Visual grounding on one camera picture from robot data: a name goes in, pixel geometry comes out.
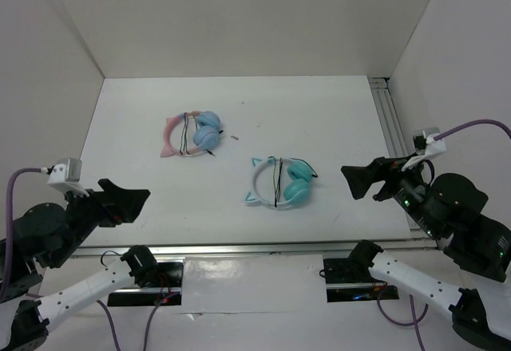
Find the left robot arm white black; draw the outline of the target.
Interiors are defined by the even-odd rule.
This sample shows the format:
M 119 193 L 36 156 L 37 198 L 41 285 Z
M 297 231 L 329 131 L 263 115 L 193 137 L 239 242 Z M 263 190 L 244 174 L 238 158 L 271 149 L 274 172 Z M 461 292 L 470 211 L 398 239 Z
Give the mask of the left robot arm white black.
M 124 189 L 109 179 L 98 184 L 98 191 L 63 184 L 58 190 L 64 207 L 41 203 L 18 219 L 7 219 L 7 237 L 1 241 L 3 350 L 35 350 L 69 317 L 104 296 L 156 280 L 151 250 L 135 245 L 96 274 L 54 294 L 29 298 L 46 271 L 63 267 L 95 229 L 134 222 L 150 196 L 147 189 Z

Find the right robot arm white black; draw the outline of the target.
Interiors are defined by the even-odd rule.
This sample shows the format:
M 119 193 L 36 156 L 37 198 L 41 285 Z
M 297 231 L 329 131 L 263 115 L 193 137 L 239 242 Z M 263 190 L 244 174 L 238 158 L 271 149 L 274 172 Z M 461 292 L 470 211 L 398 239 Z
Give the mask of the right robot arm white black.
M 382 188 L 377 202 L 392 199 L 435 241 L 447 241 L 442 252 L 470 274 L 473 288 L 444 283 L 391 256 L 376 243 L 362 240 L 351 251 L 352 278 L 370 276 L 421 299 L 447 319 L 454 332 L 484 350 L 510 348 L 510 230 L 482 214 L 488 201 L 463 175 L 444 173 L 422 177 L 431 160 L 406 168 L 406 157 L 374 159 L 365 167 L 343 166 L 354 199 L 361 199 L 375 183 Z

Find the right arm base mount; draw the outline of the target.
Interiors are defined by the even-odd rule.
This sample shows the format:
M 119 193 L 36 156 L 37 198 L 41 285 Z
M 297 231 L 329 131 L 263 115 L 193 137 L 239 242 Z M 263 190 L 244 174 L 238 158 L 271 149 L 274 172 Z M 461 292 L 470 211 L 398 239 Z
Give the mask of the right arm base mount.
M 395 286 L 388 287 L 386 282 L 374 279 L 349 258 L 325 258 L 319 276 L 326 283 L 329 303 L 399 299 Z

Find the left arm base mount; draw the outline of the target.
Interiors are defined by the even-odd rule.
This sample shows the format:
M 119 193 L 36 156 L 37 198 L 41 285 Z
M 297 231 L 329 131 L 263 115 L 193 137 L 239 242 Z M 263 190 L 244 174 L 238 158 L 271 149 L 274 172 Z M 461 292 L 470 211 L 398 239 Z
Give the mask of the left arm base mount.
M 184 260 L 160 260 L 156 275 L 143 287 L 124 287 L 106 298 L 108 307 L 150 307 L 162 301 L 162 306 L 180 306 Z

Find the teal white cat-ear headphones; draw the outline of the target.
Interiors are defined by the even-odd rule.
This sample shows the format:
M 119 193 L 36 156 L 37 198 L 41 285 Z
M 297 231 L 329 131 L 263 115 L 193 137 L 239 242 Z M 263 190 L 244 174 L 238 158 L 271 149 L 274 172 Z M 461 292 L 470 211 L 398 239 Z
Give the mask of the teal white cat-ear headphones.
M 256 181 L 267 168 L 272 168 L 272 199 L 264 199 L 257 191 Z M 318 178 L 317 172 L 304 160 L 293 157 L 252 158 L 252 188 L 246 194 L 247 205 L 265 206 L 271 209 L 288 209 L 299 206 L 311 196 L 311 182 Z

